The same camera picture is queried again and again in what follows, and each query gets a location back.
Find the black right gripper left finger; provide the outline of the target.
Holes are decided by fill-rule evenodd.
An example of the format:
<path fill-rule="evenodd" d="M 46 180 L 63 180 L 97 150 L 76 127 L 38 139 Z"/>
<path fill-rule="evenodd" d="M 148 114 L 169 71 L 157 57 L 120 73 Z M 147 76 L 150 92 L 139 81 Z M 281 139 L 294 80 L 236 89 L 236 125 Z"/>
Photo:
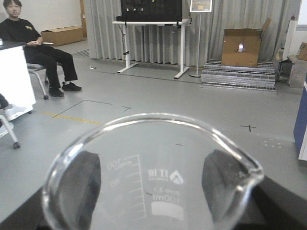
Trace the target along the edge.
<path fill-rule="evenodd" d="M 80 152 L 69 164 L 59 184 L 58 218 L 65 230 L 88 230 L 101 189 L 99 156 Z"/>

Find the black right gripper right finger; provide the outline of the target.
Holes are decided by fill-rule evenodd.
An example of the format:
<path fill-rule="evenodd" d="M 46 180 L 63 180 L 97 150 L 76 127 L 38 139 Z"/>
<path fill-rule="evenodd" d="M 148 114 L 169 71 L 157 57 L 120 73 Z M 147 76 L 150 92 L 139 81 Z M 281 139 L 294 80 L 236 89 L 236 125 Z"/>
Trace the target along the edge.
<path fill-rule="evenodd" d="M 250 190 L 241 183 L 248 169 L 231 154 L 215 149 L 204 160 L 202 189 L 214 225 L 236 225 L 247 207 Z"/>

